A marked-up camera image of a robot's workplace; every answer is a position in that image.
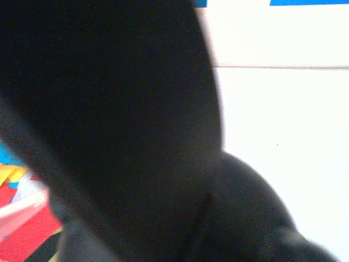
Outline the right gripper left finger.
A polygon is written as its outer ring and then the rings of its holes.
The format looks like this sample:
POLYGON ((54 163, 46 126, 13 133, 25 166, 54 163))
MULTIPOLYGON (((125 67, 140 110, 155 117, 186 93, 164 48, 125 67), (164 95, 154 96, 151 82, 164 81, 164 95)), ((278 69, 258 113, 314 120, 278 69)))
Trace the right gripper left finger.
POLYGON ((32 254, 32 261, 57 261, 57 246, 63 228, 57 229, 32 254))

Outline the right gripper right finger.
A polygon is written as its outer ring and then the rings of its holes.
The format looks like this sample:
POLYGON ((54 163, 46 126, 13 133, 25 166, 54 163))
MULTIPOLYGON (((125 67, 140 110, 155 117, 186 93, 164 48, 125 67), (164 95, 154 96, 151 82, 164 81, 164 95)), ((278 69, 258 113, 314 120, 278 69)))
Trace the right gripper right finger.
POLYGON ((321 246, 308 241, 297 231, 283 230, 280 236, 280 261, 339 261, 321 246))

